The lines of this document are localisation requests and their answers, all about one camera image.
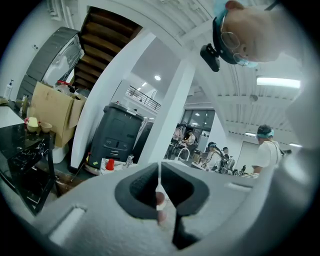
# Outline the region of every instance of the white ceiling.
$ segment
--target white ceiling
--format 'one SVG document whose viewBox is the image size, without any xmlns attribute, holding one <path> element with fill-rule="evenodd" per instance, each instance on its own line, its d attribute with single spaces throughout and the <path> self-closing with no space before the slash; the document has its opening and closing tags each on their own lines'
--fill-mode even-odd
<svg viewBox="0 0 320 256">
<path fill-rule="evenodd" d="M 214 9 L 223 0 L 112 0 L 118 3 L 118 12 L 125 6 L 133 12 L 119 11 L 122 15 L 149 29 L 159 39 L 147 48 L 132 72 L 163 94 L 168 89 L 181 58 L 196 53 L 212 43 Z M 246 6 L 264 8 L 274 0 L 241 0 Z M 285 109 L 298 94 L 297 90 L 256 85 L 259 75 L 281 78 L 299 78 L 299 66 L 292 59 L 282 56 L 278 61 L 259 64 L 257 68 L 234 66 L 220 60 L 220 71 L 205 70 L 195 59 L 197 67 L 193 86 L 199 91 L 188 97 L 186 103 L 194 108 L 214 106 L 224 129 L 243 136 L 246 131 L 256 132 L 258 125 L 269 124 L 275 129 L 275 138 L 285 144 L 297 142 L 285 117 Z M 161 81 L 154 79 L 161 76 Z M 250 94 L 259 96 L 257 102 L 249 101 Z"/>
</svg>

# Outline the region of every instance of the fluorescent light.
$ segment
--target fluorescent light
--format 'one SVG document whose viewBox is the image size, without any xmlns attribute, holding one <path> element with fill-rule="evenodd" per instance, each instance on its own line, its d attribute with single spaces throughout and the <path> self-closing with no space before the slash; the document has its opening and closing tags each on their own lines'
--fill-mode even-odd
<svg viewBox="0 0 320 256">
<path fill-rule="evenodd" d="M 256 137 L 256 134 L 252 132 L 246 132 L 245 135 Z"/>
<path fill-rule="evenodd" d="M 256 84 L 258 86 L 283 86 L 291 88 L 300 88 L 300 80 L 272 78 L 272 77 L 257 77 Z"/>
<path fill-rule="evenodd" d="M 302 148 L 301 145 L 295 144 L 295 143 L 289 143 L 289 145 L 292 146 L 292 147 Z"/>
</svg>

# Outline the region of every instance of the bottle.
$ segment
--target bottle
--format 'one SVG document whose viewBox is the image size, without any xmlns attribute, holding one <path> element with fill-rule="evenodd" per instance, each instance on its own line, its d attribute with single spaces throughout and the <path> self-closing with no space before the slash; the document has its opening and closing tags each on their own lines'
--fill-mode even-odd
<svg viewBox="0 0 320 256">
<path fill-rule="evenodd" d="M 12 90 L 12 82 L 13 82 L 13 80 L 11 79 L 11 82 L 6 85 L 6 88 L 4 91 L 4 98 L 6 98 L 7 100 L 10 99 L 10 94 L 11 94 L 11 90 Z"/>
</svg>

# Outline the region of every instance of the cardboard box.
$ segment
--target cardboard box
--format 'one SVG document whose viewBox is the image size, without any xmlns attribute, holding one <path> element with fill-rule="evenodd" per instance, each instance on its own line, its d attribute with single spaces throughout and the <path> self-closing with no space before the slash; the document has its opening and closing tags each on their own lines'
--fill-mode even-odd
<svg viewBox="0 0 320 256">
<path fill-rule="evenodd" d="M 63 147 L 74 136 L 85 99 L 80 94 L 68 96 L 37 82 L 29 115 L 51 124 L 51 130 L 56 133 L 55 145 Z"/>
</svg>

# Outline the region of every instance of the stair step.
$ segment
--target stair step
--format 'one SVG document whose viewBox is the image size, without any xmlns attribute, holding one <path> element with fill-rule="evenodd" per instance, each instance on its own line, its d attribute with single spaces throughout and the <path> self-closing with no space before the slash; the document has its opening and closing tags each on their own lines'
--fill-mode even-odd
<svg viewBox="0 0 320 256">
<path fill-rule="evenodd" d="M 88 22 L 85 25 L 85 28 L 90 34 L 96 35 L 102 39 L 106 39 L 117 46 L 124 47 L 127 43 L 129 43 L 128 37 L 103 25 L 94 22 Z"/>
<path fill-rule="evenodd" d="M 107 17 L 101 15 L 101 13 L 90 13 L 90 20 L 105 27 L 108 27 L 114 31 L 117 31 L 127 37 L 130 37 L 133 31 L 135 30 L 130 26 L 122 24 L 120 21 L 112 19 L 111 16 Z"/>
<path fill-rule="evenodd" d="M 77 78 L 75 81 L 75 83 L 79 84 L 79 85 L 82 85 L 86 88 L 89 88 L 89 89 L 92 89 L 94 87 L 94 84 L 93 83 L 90 83 L 84 79 L 81 79 L 81 78 Z"/>
<path fill-rule="evenodd" d="M 90 45 L 84 44 L 83 47 L 84 47 L 85 54 L 93 58 L 105 60 L 107 62 L 111 62 L 112 59 L 114 58 L 101 50 L 91 47 Z"/>
<path fill-rule="evenodd" d="M 101 75 L 101 73 L 102 72 L 99 72 L 99 71 L 97 71 L 97 70 L 95 70 L 94 68 L 92 68 L 92 67 L 90 67 L 90 66 L 88 66 L 88 65 L 86 65 L 86 64 L 84 64 L 84 63 L 78 63 L 77 65 L 76 65 L 76 67 L 79 69 L 79 70 L 81 70 L 81 71 L 83 71 L 83 72 L 86 72 L 86 73 L 88 73 L 89 75 L 93 75 L 93 76 L 95 76 L 95 77 L 100 77 L 100 75 Z"/>
<path fill-rule="evenodd" d="M 97 78 L 85 73 L 85 72 L 82 72 L 82 71 L 77 71 L 75 72 L 75 76 L 78 76 L 78 77 L 81 77 L 82 79 L 84 80 L 87 80 L 88 82 L 91 82 L 91 83 L 96 83 L 96 81 L 98 80 Z"/>
<path fill-rule="evenodd" d="M 114 53 L 114 55 L 118 54 L 121 51 L 120 47 L 93 34 L 83 34 L 81 38 L 90 45 L 97 46 L 99 49 L 108 51 L 111 54 Z"/>
<path fill-rule="evenodd" d="M 97 67 L 101 70 L 105 70 L 105 68 L 107 67 L 106 64 L 103 64 L 102 62 L 100 61 L 97 61 L 96 59 L 88 56 L 88 55 L 84 55 L 81 59 L 82 62 L 88 64 L 88 65 L 91 65 L 91 66 L 94 66 L 94 67 Z"/>
</svg>

